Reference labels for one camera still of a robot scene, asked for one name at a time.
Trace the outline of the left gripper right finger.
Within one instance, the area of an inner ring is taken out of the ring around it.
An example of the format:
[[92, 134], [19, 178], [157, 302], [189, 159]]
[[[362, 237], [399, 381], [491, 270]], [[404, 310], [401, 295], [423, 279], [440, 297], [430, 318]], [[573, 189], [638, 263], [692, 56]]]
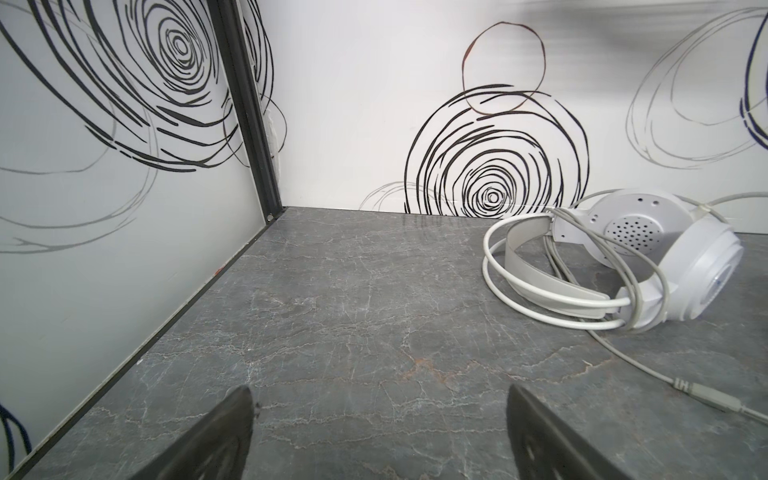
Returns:
[[511, 451], [521, 479], [626, 479], [582, 436], [535, 395], [510, 386], [506, 424]]

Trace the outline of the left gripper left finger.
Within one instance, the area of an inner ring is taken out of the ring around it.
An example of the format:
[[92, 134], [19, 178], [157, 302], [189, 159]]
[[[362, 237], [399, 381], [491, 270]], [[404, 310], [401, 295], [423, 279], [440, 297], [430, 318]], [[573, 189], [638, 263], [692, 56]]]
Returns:
[[240, 479], [250, 450], [255, 403], [242, 385], [216, 405], [135, 479]]

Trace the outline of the white headphones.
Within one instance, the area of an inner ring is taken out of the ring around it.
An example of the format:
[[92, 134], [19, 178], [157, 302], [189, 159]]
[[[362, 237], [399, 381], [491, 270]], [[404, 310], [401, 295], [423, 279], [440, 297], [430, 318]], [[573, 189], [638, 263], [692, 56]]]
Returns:
[[[699, 383], [662, 374], [620, 352], [602, 331], [644, 333], [668, 320], [698, 318], [737, 269], [744, 253], [732, 225], [702, 203], [663, 190], [611, 189], [544, 213], [511, 216], [485, 233], [481, 271], [489, 290], [525, 317], [585, 331], [644, 373], [724, 412], [766, 423], [766, 414]], [[584, 287], [557, 247], [583, 247], [618, 274], [615, 296]]]

